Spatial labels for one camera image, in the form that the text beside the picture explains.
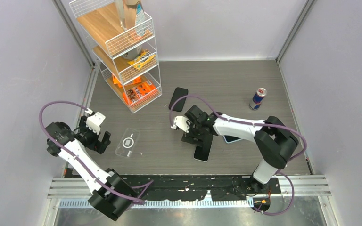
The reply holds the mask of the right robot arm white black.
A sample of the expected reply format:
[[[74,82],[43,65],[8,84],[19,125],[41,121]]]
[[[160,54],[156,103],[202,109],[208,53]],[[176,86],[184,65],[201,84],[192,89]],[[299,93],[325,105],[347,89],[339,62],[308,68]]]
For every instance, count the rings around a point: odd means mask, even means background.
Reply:
[[[257,145],[262,160],[250,177],[250,187],[263,193],[278,170],[284,169],[299,141],[275,116],[266,120],[247,120],[212,112],[207,114],[196,105],[183,116],[176,116],[172,129],[181,129],[182,141],[196,146],[194,159],[208,161],[214,136],[229,136]]]

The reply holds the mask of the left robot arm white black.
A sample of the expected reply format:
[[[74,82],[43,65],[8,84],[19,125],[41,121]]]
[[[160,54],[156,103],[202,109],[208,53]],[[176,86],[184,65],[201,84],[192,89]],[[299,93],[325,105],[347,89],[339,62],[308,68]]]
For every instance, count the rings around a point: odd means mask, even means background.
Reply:
[[[91,193],[89,204],[116,221],[137,199],[137,193],[115,170],[103,170],[86,152],[89,148],[101,153],[110,144],[109,132],[98,140],[104,120],[99,112],[83,116],[78,133],[63,122],[51,123],[45,128],[49,135],[47,150],[67,161],[83,178]]]

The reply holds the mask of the black phone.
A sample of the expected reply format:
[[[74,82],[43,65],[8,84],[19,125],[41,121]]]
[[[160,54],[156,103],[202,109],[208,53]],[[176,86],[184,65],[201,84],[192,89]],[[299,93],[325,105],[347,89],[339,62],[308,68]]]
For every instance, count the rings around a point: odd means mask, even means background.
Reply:
[[[213,135],[205,134],[196,138],[196,148],[194,152],[194,159],[207,162],[213,142]]]

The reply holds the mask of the clear phone case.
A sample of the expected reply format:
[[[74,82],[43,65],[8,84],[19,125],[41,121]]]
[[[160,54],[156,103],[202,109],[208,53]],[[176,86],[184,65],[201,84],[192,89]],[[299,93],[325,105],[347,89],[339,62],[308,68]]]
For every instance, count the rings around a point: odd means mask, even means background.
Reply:
[[[115,154],[120,157],[129,158],[139,140],[139,136],[139,130],[127,128],[115,150]]]

